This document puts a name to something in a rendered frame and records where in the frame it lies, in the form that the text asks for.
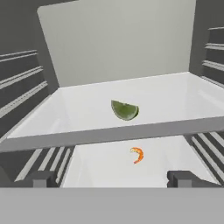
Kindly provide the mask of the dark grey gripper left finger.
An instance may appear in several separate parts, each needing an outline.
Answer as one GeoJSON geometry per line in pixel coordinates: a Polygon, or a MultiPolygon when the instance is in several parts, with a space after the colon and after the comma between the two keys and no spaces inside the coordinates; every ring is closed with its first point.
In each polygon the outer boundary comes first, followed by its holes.
{"type": "Polygon", "coordinates": [[[16,187],[47,188],[57,187],[57,175],[54,171],[35,171],[25,179],[15,182],[16,187]]]}

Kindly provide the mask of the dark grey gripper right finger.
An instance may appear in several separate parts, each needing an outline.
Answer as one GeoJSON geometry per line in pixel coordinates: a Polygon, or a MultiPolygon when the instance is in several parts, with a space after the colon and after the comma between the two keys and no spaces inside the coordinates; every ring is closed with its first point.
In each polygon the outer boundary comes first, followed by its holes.
{"type": "Polygon", "coordinates": [[[219,187],[218,184],[201,179],[191,171],[168,171],[167,187],[194,188],[194,187],[219,187]]]}

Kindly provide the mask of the green lemon wedge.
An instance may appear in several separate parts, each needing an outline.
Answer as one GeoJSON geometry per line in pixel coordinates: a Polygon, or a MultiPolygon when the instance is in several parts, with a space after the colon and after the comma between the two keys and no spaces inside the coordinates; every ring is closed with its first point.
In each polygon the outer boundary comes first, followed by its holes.
{"type": "Polygon", "coordinates": [[[124,121],[134,119],[139,113],[138,106],[114,100],[111,101],[111,108],[115,115],[124,121]]]}

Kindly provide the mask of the white fridge shelf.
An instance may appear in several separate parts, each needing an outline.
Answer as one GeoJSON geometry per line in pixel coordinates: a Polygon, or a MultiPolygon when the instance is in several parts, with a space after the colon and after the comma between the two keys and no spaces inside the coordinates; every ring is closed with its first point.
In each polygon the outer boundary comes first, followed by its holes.
{"type": "Polygon", "coordinates": [[[224,130],[224,86],[191,73],[61,87],[0,151],[224,130]]]}

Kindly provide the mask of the grey fridge interior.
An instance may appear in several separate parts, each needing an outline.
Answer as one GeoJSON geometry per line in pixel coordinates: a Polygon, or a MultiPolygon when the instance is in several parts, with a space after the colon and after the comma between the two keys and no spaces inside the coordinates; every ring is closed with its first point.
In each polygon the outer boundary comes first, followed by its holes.
{"type": "MultiPolygon", "coordinates": [[[[0,143],[59,88],[193,74],[193,11],[193,0],[0,0],[0,143]]],[[[165,187],[168,171],[224,186],[224,130],[0,151],[1,187],[36,171],[57,187],[165,187]]]]}

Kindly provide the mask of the orange shrimp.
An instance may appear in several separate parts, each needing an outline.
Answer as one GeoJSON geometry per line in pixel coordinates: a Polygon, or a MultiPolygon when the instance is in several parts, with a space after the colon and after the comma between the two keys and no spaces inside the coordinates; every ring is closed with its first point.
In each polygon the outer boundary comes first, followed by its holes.
{"type": "Polygon", "coordinates": [[[144,159],[144,152],[141,148],[132,147],[130,151],[135,152],[138,155],[137,159],[134,161],[134,164],[138,164],[144,159]]]}

